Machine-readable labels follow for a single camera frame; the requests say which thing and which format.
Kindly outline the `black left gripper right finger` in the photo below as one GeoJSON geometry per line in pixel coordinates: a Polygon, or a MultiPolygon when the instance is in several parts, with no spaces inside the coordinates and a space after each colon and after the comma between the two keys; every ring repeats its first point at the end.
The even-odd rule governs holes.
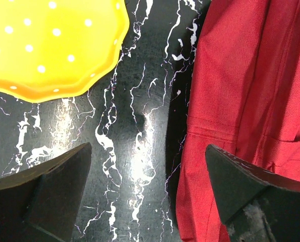
{"type": "Polygon", "coordinates": [[[208,145],[205,159],[231,241],[300,241],[300,181],[208,145]]]}

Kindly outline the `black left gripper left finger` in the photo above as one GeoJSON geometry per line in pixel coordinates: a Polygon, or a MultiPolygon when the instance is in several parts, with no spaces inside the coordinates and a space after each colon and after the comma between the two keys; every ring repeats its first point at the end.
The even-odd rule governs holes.
{"type": "Polygon", "coordinates": [[[84,143],[0,178],[0,241],[70,241],[91,154],[84,143]]]}

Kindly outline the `red backpack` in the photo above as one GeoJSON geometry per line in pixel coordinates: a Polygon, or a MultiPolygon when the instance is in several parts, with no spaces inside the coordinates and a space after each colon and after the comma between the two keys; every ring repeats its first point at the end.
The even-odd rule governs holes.
{"type": "Polygon", "coordinates": [[[183,241],[229,241],[210,144],[300,182],[300,1],[212,1],[198,41],[176,196],[183,241]]]}

